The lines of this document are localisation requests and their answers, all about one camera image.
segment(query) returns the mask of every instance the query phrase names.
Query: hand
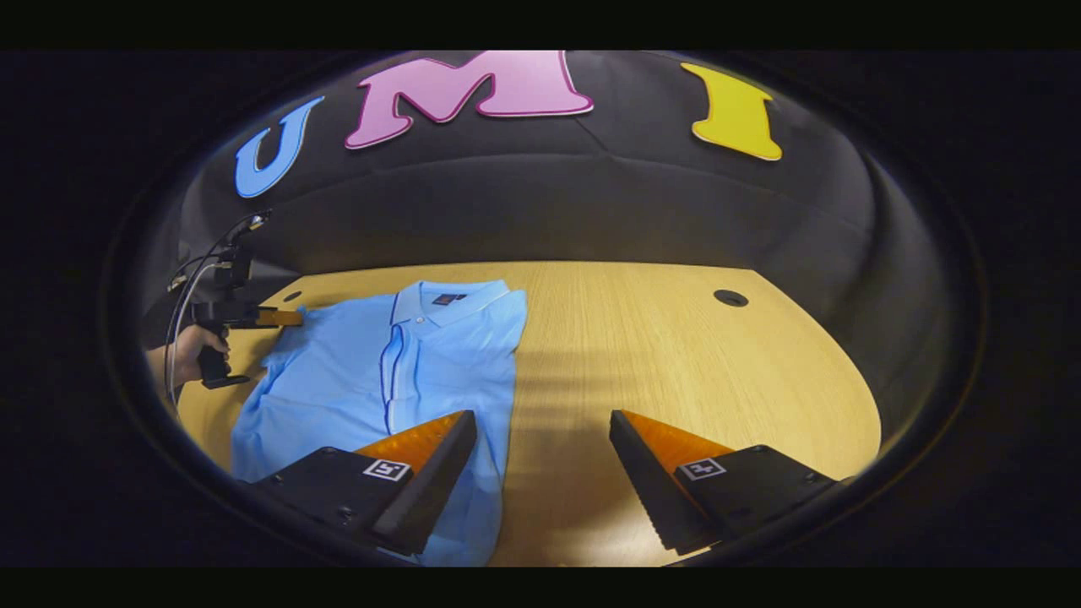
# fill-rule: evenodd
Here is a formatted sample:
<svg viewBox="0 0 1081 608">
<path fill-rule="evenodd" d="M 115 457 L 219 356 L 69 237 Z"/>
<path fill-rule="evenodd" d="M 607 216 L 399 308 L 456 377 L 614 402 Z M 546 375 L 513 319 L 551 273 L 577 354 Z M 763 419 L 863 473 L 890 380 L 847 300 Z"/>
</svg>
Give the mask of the hand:
<svg viewBox="0 0 1081 608">
<path fill-rule="evenodd" d="M 223 333 L 228 335 L 228 332 L 229 330 L 226 329 Z M 199 353 L 203 346 L 210 346 L 225 355 L 225 360 L 229 360 L 229 345 L 226 344 L 225 340 L 197 325 L 184 328 L 181 335 L 176 338 L 175 346 L 176 376 L 174 378 L 174 385 L 176 386 L 185 382 L 202 380 L 202 370 L 199 369 Z"/>
</svg>

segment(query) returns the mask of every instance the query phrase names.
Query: black fabric background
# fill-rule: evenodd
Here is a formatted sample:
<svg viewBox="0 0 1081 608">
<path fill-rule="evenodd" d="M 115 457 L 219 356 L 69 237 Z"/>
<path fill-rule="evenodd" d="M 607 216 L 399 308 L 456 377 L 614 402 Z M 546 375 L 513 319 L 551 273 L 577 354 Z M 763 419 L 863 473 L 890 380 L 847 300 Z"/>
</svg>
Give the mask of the black fabric background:
<svg viewBox="0 0 1081 608">
<path fill-rule="evenodd" d="M 596 104 L 589 114 L 488 118 L 475 106 L 491 94 L 489 80 L 449 123 L 401 101 L 414 119 L 408 132 L 345 148 L 365 77 L 417 57 L 461 66 L 477 54 L 399 55 L 252 121 L 186 186 L 182 238 L 201 251 L 237 217 L 273 207 L 250 242 L 261 260 L 298 275 L 504 260 L 753 268 L 849 353 L 879 405 L 886 441 L 964 365 L 950 345 L 962 340 L 958 292 L 970 286 L 949 279 L 964 269 L 939 262 L 964 268 L 964 252 L 935 242 L 875 153 L 768 84 L 758 83 L 774 97 L 778 162 L 695 137 L 691 124 L 709 109 L 702 80 L 679 55 L 630 51 L 566 54 L 575 89 Z M 237 195 L 236 150 L 269 127 L 259 147 L 261 166 L 269 163 L 278 121 L 318 95 L 325 98 L 289 173 L 254 199 Z M 916 196 L 924 214 L 942 204 Z"/>
</svg>

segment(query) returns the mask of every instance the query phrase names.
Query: cable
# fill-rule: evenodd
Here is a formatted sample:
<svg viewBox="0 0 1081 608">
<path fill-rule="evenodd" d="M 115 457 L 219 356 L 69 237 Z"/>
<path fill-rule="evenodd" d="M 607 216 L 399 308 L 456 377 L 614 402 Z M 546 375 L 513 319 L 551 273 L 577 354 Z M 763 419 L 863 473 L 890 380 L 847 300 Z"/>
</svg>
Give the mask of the cable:
<svg viewBox="0 0 1081 608">
<path fill-rule="evenodd" d="M 240 220 L 237 220 L 237 223 L 235 223 L 232 226 L 229 226 L 229 229 L 226 230 L 221 237 L 218 237 L 218 239 L 216 241 L 214 241 L 214 244 L 210 246 L 210 249 L 206 250 L 206 253 L 203 254 L 203 256 L 199 259 L 199 267 L 196 268 L 196 275 L 198 275 L 202 270 L 203 264 L 205 264 L 206 260 L 210 259 L 211 255 L 214 254 L 214 250 L 217 249 L 217 247 L 219 244 L 222 244 L 222 241 L 224 241 L 229 236 L 229 233 L 231 233 L 232 230 L 235 230 L 237 228 L 237 226 L 240 226 L 244 222 L 251 220 L 252 217 L 258 216 L 258 215 L 262 215 L 262 216 L 266 217 L 266 216 L 270 215 L 271 211 L 272 211 L 271 209 L 266 209 L 264 211 L 258 211 L 256 213 L 249 213 L 248 215 L 244 215 Z M 179 318 L 179 315 L 177 314 L 177 312 L 179 310 L 179 307 L 181 307 L 181 302 L 184 301 L 184 300 L 186 300 L 188 298 L 187 294 L 189 293 L 189 291 L 191 289 L 193 289 L 193 287 L 195 287 L 195 281 L 188 281 L 188 283 L 186 286 L 184 286 L 184 289 L 181 290 L 181 294 L 176 296 L 176 305 L 173 306 L 173 313 L 169 317 L 169 326 L 165 328 L 165 354 L 166 355 L 169 354 L 169 339 L 170 339 L 170 336 L 173 335 L 173 326 L 174 326 L 174 323 L 176 323 L 176 325 L 181 323 L 181 318 Z M 169 380 L 170 380 L 168 378 L 168 374 L 169 374 L 169 364 L 168 364 L 168 360 L 169 360 L 169 357 L 166 356 L 165 357 L 165 361 L 162 361 L 161 375 L 165 380 L 165 383 L 166 383 L 166 386 L 165 386 L 166 393 L 170 394 L 170 395 L 172 395 L 173 394 L 173 386 L 169 386 L 168 385 L 169 384 Z"/>
<path fill-rule="evenodd" d="M 211 268 L 219 268 L 222 266 L 223 264 L 217 263 L 217 264 L 211 264 L 209 266 L 203 266 L 202 268 L 199 269 L 199 273 L 196 275 L 196 277 L 191 279 L 191 289 L 187 290 L 187 293 L 185 293 L 184 295 L 184 303 L 181 304 L 181 317 L 184 316 L 184 309 L 188 307 L 188 301 L 191 300 L 191 294 L 195 293 L 196 291 L 195 288 L 197 285 L 199 285 L 199 279 L 201 279 L 202 276 L 206 274 L 206 270 L 210 270 Z M 176 406 L 176 341 L 179 339 L 179 336 L 181 336 L 181 323 L 177 322 L 176 329 L 173 330 L 173 348 L 170 351 L 168 346 L 165 347 L 165 359 L 170 361 L 169 376 L 165 379 L 165 382 L 169 384 L 169 397 L 170 399 L 172 399 L 173 406 Z"/>
<path fill-rule="evenodd" d="M 211 253 L 211 257 L 214 257 L 214 256 L 221 257 L 221 253 Z M 177 283 L 176 279 L 179 278 L 181 274 L 184 272 L 185 268 L 187 268 L 188 266 L 195 264 L 196 262 L 199 262 L 200 260 L 202 260 L 202 259 L 201 257 L 192 257 L 191 260 L 188 260 L 187 262 L 181 264 L 176 268 L 176 270 L 173 272 L 173 275 L 170 277 L 170 279 L 169 279 L 169 288 L 165 291 L 166 292 L 173 291 L 174 289 L 176 289 L 177 287 L 179 287 L 182 283 Z"/>
</svg>

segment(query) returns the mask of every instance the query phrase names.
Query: pink letter m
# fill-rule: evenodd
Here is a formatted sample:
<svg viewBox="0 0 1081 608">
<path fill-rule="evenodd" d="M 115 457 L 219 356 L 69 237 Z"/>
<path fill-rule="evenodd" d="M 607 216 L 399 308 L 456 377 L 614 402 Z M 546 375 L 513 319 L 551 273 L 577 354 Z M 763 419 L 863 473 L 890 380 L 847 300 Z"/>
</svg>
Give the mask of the pink letter m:
<svg viewBox="0 0 1081 608">
<path fill-rule="evenodd" d="M 365 78 L 368 87 L 357 130 L 345 147 L 358 149 L 401 135 L 413 119 L 398 114 L 398 97 L 436 122 L 450 122 L 469 95 L 492 77 L 492 94 L 477 104 L 484 116 L 523 117 L 585 114 L 593 101 L 574 90 L 564 51 L 484 51 L 462 67 L 416 60 Z"/>
</svg>

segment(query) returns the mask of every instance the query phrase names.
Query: folded shirt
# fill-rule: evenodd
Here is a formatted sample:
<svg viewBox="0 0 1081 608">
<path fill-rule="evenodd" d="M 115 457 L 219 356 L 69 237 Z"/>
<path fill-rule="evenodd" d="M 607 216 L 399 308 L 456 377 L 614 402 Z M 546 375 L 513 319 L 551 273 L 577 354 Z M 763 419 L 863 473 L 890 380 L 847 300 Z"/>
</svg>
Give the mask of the folded shirt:
<svg viewBox="0 0 1081 608">
<path fill-rule="evenodd" d="M 301 312 L 304 325 L 282 331 L 233 426 L 233 476 L 256 481 L 324 446 L 352 451 L 472 410 L 477 445 L 414 561 L 486 564 L 503 514 L 525 292 L 502 280 L 418 281 Z"/>
</svg>

